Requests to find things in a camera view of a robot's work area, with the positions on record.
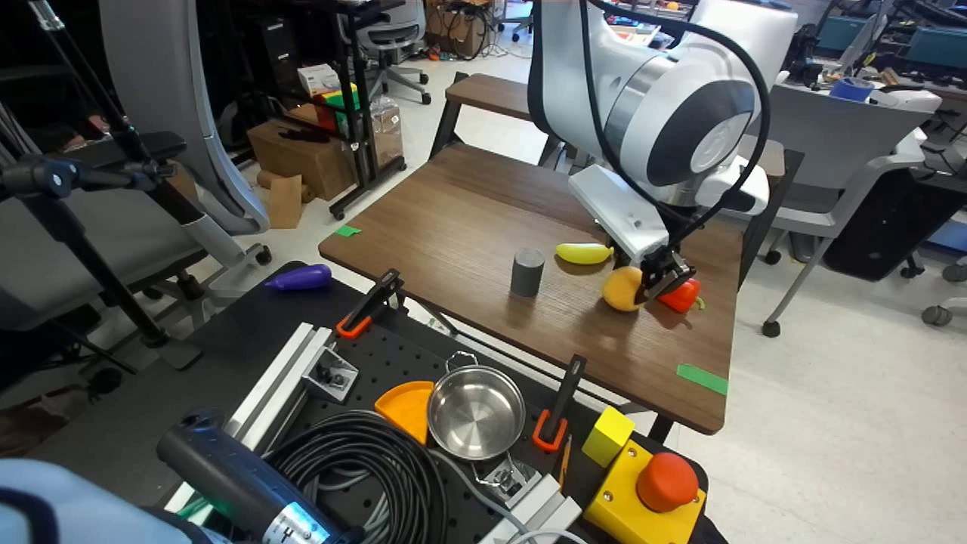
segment black cable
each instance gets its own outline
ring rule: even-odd
[[[300,488],[333,476],[346,479],[348,472],[366,472],[388,492],[390,514],[381,541],[449,541],[449,497],[436,461],[373,412],[346,412],[281,443],[266,460]]]
[[[767,142],[767,129],[770,129],[770,122],[774,122],[774,107],[770,107],[770,98],[767,98],[767,85],[762,78],[762,69],[755,67],[755,61],[751,58],[746,47],[742,47],[734,38],[728,38],[725,32],[717,32],[711,27],[698,27],[698,23],[689,23],[689,22],[679,22],[679,18],[662,18],[662,16],[644,16],[644,11],[632,11],[632,10],[619,10],[619,7],[610,7],[604,0],[591,0],[593,7],[610,11],[610,16],[623,16],[623,18],[632,18],[632,22],[642,22],[642,23],[662,23],[662,27],[672,27],[672,31],[689,31],[689,32],[698,32],[698,35],[708,35],[714,42],[719,42],[722,47],[728,47],[743,67],[746,72],[753,75],[753,85],[755,85],[755,92],[758,92],[758,136],[755,136],[755,144],[753,144],[753,153],[751,153],[751,164],[743,167],[743,173],[738,176],[738,181],[719,197],[717,206],[711,206],[706,214],[693,214],[689,222],[683,222],[674,237],[672,237],[672,248],[678,248],[686,234],[693,234],[695,230],[701,230],[711,216],[717,216],[722,211],[722,206],[742,194],[742,186],[751,181],[751,176],[755,173],[755,164],[762,160],[764,153],[764,142]],[[583,18],[583,27],[582,27],[582,38],[583,38],[583,63],[588,63],[588,86],[591,86],[591,101],[593,101],[593,119],[596,119],[596,136],[599,136],[599,144],[609,158],[609,164],[626,177],[626,184],[642,194],[646,201],[657,206],[654,197],[646,197],[623,168],[619,168],[619,160],[615,153],[615,147],[609,144],[604,139],[604,129],[602,129],[602,112],[599,112],[599,95],[596,95],[596,85],[593,85],[593,54],[591,54],[591,16],[588,16],[588,2],[582,2],[582,18]]]

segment grey floor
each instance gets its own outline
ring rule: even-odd
[[[430,153],[456,69],[523,82],[528,50],[511,45],[471,63],[419,67],[432,75],[436,101],[398,98],[410,167]],[[545,144],[536,128],[488,112],[467,112],[459,136],[523,160],[536,160]],[[314,201],[297,230],[242,240],[266,240],[277,261],[314,264],[319,240],[336,225]],[[783,337],[762,337],[758,322],[799,264],[751,272],[738,304],[725,430],[672,434],[711,472],[708,511],[731,541],[967,541],[967,317],[946,328],[919,322],[924,304],[952,294],[941,280],[944,264],[927,266],[919,280],[881,284],[818,270],[790,307]]]

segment green tape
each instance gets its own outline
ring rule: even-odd
[[[351,222],[346,222],[346,225],[336,230],[340,237],[358,237],[361,231],[364,231],[364,230],[358,230],[358,225],[351,225]]]
[[[683,364],[683,361],[679,361],[679,364],[678,364],[678,378],[693,379],[693,383],[706,387],[706,391],[711,391],[711,392],[719,392],[719,395],[728,392],[728,379],[725,379],[722,373],[714,373],[714,370],[698,367],[698,364]]]

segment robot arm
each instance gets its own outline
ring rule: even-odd
[[[609,11],[602,0],[536,2],[532,114],[548,132],[610,164],[578,173],[571,186],[642,261],[672,240],[672,216],[714,208],[738,177],[751,177],[731,164],[762,112],[746,63],[755,63],[758,82],[776,78],[795,11],[706,0],[686,23],[693,31],[669,50],[619,38],[604,23]],[[746,63],[711,35],[728,35]],[[746,184],[743,198],[738,208],[762,211],[764,177]]]

